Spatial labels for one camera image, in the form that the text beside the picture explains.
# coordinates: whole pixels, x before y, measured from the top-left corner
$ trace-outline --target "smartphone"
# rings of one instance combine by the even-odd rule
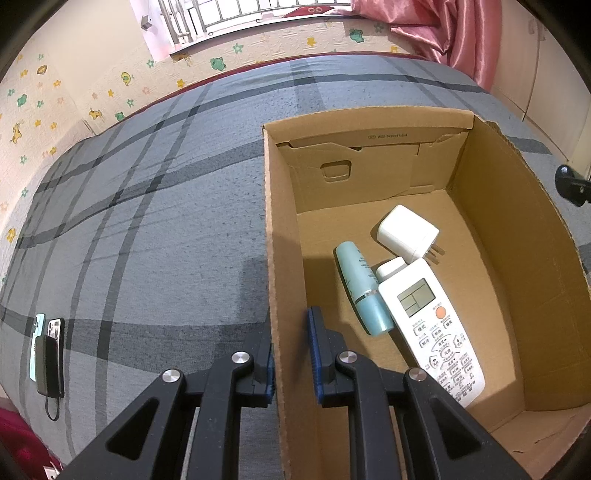
[[[47,324],[47,334],[54,338],[57,342],[57,366],[58,366],[58,378],[60,380],[60,394],[64,396],[64,351],[63,351],[63,319],[50,320]]]
[[[35,330],[33,331],[33,343],[31,344],[31,358],[29,359],[29,378],[37,382],[37,375],[35,374],[35,339],[43,333],[43,324],[45,323],[45,315],[38,313],[35,315]]]

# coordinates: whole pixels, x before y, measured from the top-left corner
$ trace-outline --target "black cable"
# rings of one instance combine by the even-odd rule
[[[60,418],[60,399],[57,398],[57,413],[56,413],[56,417],[55,418],[51,418],[51,415],[49,415],[49,409],[47,408],[47,402],[49,400],[49,397],[45,397],[45,413],[47,414],[47,418],[50,419],[51,421],[58,421]]]

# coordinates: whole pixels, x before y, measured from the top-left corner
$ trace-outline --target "bed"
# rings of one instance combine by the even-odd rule
[[[556,193],[557,160],[451,68],[328,55],[192,87],[74,145],[31,185],[36,193],[0,293],[0,383],[64,463],[159,373],[208,368],[264,321],[261,125],[371,105],[469,109],[499,124],[591,268],[591,225]],[[36,313],[65,319],[66,397],[56,423],[28,378]],[[274,407],[243,413],[243,479],[282,475]]]

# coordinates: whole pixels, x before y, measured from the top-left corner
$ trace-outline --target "white power adapter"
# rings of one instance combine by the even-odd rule
[[[396,205],[378,227],[378,242],[402,257],[407,265],[424,257],[439,234],[439,230],[424,218],[407,209],[404,205]],[[438,263],[434,256],[429,260]]]

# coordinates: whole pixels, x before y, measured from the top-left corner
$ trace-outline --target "pink curtain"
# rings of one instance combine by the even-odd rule
[[[501,46],[501,0],[352,0],[351,7],[354,15],[390,24],[419,55],[491,89]]]

